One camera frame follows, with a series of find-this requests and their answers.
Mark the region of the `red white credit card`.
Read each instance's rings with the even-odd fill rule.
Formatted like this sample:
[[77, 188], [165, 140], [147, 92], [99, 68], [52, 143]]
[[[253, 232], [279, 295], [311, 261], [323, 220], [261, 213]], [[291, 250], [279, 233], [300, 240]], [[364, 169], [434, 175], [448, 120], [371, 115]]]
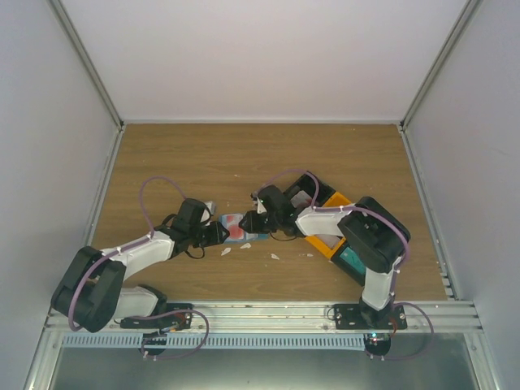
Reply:
[[219, 222], [230, 232], [227, 242], [245, 241], [246, 233], [239, 227], [239, 222], [243, 218], [243, 214], [223, 214], [219, 217]]

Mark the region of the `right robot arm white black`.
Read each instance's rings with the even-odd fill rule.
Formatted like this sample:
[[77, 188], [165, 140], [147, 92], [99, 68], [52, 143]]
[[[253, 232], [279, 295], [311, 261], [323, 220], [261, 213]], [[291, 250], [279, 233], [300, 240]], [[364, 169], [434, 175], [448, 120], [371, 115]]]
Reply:
[[278, 187], [268, 185], [253, 195], [255, 208], [239, 227], [248, 233], [282, 231], [290, 237], [336, 236], [365, 267], [359, 300], [363, 325], [377, 329], [388, 321], [395, 301], [397, 272], [410, 254], [410, 234], [372, 197], [338, 206], [293, 204]]

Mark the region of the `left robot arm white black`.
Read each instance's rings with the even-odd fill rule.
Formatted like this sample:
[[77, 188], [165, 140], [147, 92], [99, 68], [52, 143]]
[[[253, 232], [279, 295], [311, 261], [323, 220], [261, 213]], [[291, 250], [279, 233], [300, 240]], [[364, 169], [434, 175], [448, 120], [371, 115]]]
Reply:
[[187, 254], [191, 247], [221, 245], [229, 231], [213, 220], [214, 203], [187, 198], [143, 237], [114, 248], [78, 250], [51, 298], [52, 309], [67, 317], [74, 332], [102, 330], [111, 320], [141, 320], [161, 327], [167, 308], [150, 287], [124, 288], [124, 281], [144, 269]]

